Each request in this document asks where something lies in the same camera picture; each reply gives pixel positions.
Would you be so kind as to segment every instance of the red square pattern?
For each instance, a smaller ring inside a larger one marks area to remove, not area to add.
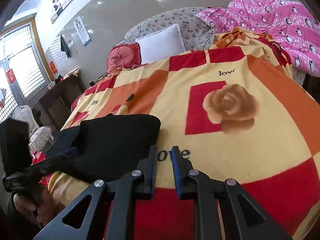
[[[320,181],[313,158],[242,186],[291,236],[320,200]]]
[[[209,49],[211,63],[234,62],[245,57],[242,49],[238,46],[231,46],[222,49]]]
[[[221,124],[210,122],[202,104],[208,93],[221,89],[224,85],[226,85],[225,81],[217,81],[191,87],[185,130],[186,135],[221,131]]]
[[[84,95],[85,96],[88,96],[88,95],[91,95],[93,94],[97,89],[97,86],[93,86],[91,88],[88,88],[85,92],[84,92]]]
[[[135,240],[193,240],[193,200],[179,200],[175,189],[156,188],[152,201],[137,200]]]
[[[203,50],[194,53],[177,55],[169,59],[169,71],[179,71],[183,68],[199,67],[207,63]]]
[[[87,113],[89,113],[89,111],[86,112],[78,112],[76,113],[75,118],[73,119],[72,123],[70,124],[69,127],[71,127],[75,122],[77,122],[78,120],[80,120],[82,117],[84,117]]]
[[[105,91],[107,88],[113,88],[113,86],[115,85],[117,76],[113,76],[112,78],[109,78],[108,80],[102,82],[97,90],[97,93]]]

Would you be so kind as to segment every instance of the window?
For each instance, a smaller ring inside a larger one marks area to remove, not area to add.
[[[5,73],[5,70],[3,66],[0,64],[0,84],[1,88],[4,88],[7,90],[7,93],[5,95],[5,103],[4,107],[0,109],[0,122],[4,121],[14,110],[16,106],[18,106],[16,100],[14,99],[12,92],[10,90],[8,81],[7,81],[7,75]]]
[[[30,25],[4,36],[3,41],[9,69],[13,70],[19,90],[27,98],[45,82],[36,60]]]
[[[12,69],[16,77],[9,84],[7,72]],[[49,82],[33,41],[31,24],[27,23],[0,37],[0,88],[6,89],[4,107],[0,109],[0,122],[16,106],[28,104]]]
[[[17,82],[26,98],[36,88],[44,83],[44,77],[40,71],[32,47],[21,51],[8,59],[9,68],[13,69]]]

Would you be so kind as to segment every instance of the wall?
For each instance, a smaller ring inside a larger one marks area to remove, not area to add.
[[[51,41],[45,55],[48,62],[54,61],[58,74],[62,76],[74,68],[79,68],[80,77],[88,87],[91,81],[96,81],[106,72],[106,60],[110,49],[136,24],[175,8],[227,7],[230,1],[232,0],[92,0],[70,18],[62,31],[56,35],[57,38]],[[92,42],[86,47],[81,44],[73,26],[73,20],[77,16],[83,17],[84,25],[92,38]],[[75,41],[75,45],[70,49],[70,59],[60,51],[60,34],[65,37],[67,43]]]
[[[41,0],[37,7],[38,13],[36,15],[36,25],[44,51],[49,48],[54,38],[68,21],[73,19],[74,15],[91,0],[73,0],[53,24],[51,23],[50,11],[48,10],[48,2],[49,7],[51,5],[50,1],[52,0]]]

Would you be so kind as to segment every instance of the red decoration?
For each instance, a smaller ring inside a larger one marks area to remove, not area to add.
[[[9,83],[10,83],[10,84],[13,84],[13,83],[17,80],[17,79],[16,79],[16,76],[14,75],[12,69],[10,69],[10,70],[7,72],[7,76],[8,76],[8,79],[9,79]]]
[[[50,69],[51,69],[51,72],[53,74],[57,74],[58,73],[58,71],[56,69],[56,66],[54,65],[53,61],[50,62]]]

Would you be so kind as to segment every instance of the black towel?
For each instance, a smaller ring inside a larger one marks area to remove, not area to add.
[[[111,115],[82,121],[80,126],[64,129],[44,154],[46,158],[71,146],[80,150],[70,167],[61,170],[92,183],[112,181],[135,170],[148,157],[157,141],[161,122],[148,114]]]
[[[64,51],[67,54],[67,57],[70,58],[70,49],[68,47],[68,44],[66,44],[62,35],[60,35],[60,40],[61,40],[61,51]]]

